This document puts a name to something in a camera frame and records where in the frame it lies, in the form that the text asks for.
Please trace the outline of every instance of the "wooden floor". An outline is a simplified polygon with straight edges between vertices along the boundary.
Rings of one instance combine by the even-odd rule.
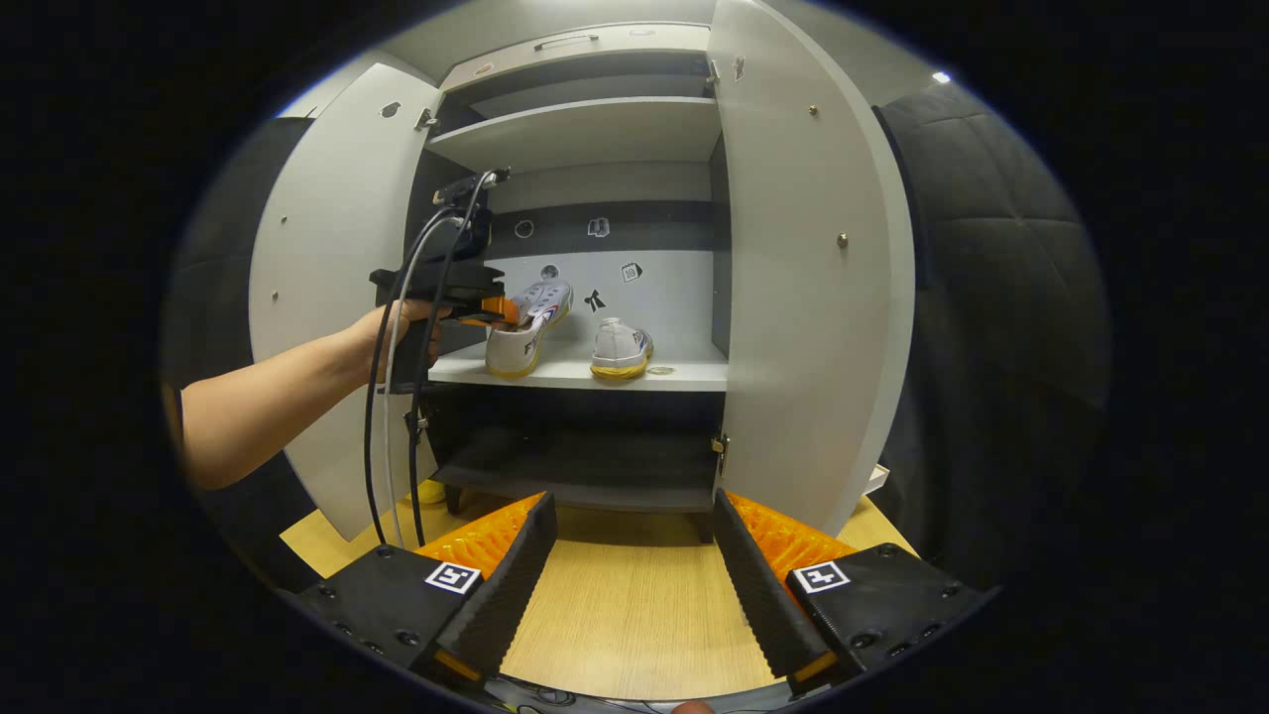
[[[458,516],[421,507],[430,539],[509,503],[464,495]],[[409,501],[397,505],[406,548],[416,548]],[[560,509],[555,548],[501,672],[555,689],[619,699],[689,699],[770,685],[772,677],[732,590],[722,554],[678,515]],[[383,533],[395,543],[391,516]],[[374,545],[367,529],[345,542],[308,515],[282,534],[330,577]],[[838,539],[864,549],[911,547],[865,497]]]

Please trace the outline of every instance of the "human arm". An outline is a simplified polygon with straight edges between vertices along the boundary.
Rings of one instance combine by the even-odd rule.
[[[392,334],[396,302],[386,335]],[[364,388],[385,307],[346,328],[306,341],[225,375],[190,384],[180,393],[185,468],[193,483],[214,491],[231,486],[273,458],[299,432],[345,397]],[[402,339],[410,321],[425,320],[431,304],[406,299]],[[449,313],[442,308],[440,316]],[[439,353],[440,325],[433,327],[429,361]],[[387,345],[379,356],[385,378]]]

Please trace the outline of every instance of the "white cable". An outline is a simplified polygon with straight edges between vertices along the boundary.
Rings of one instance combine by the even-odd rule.
[[[450,216],[448,218],[437,221],[426,232],[423,233],[423,240],[419,241],[418,250],[410,256],[410,266],[406,269],[405,280],[401,282],[401,295],[397,298],[397,313],[396,318],[392,320],[392,339],[388,341],[388,368],[387,373],[383,375],[383,471],[388,476],[388,500],[392,503],[392,525],[396,526],[397,531],[397,544],[405,548],[405,539],[401,536],[401,521],[396,515],[396,492],[392,488],[392,425],[388,415],[388,398],[392,394],[392,363],[396,355],[396,339],[397,331],[401,328],[401,311],[405,308],[405,294],[410,289],[410,276],[414,275],[414,265],[419,260],[419,255],[423,255],[423,247],[428,243],[428,238],[431,237],[433,231],[445,223],[454,223],[462,228],[463,219],[457,216]],[[424,345],[423,359],[428,360],[428,346]],[[410,495],[411,498],[419,498],[418,493]]]

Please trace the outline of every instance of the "open cabinet door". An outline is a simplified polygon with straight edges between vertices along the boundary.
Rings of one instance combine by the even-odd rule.
[[[912,227],[898,166],[841,67],[765,4],[718,0],[708,57],[732,230],[717,484],[835,535],[907,367]]]
[[[371,270],[401,263],[406,207],[429,131],[415,124],[425,108],[435,113],[439,103],[435,88],[377,63],[305,132],[269,194],[251,255],[247,306],[255,361],[341,330],[374,306]],[[371,454],[382,514],[391,501],[381,399]],[[409,397],[392,401],[392,476],[400,498],[409,493],[407,435],[400,419]],[[348,540],[371,525],[364,415],[363,387],[286,448],[313,503]],[[426,443],[419,469],[424,477],[435,469]],[[402,531],[412,530],[402,524]],[[395,534],[388,538],[396,540]]]

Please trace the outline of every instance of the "white sneaker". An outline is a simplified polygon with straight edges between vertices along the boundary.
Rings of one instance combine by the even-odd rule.
[[[538,342],[542,334],[555,326],[572,307],[572,288],[563,280],[530,284],[511,298],[520,311],[514,327],[489,332],[485,342],[485,365],[503,379],[523,378],[538,367]]]
[[[652,356],[652,336],[622,323],[621,317],[599,321],[590,373],[604,380],[628,380],[643,374]]]

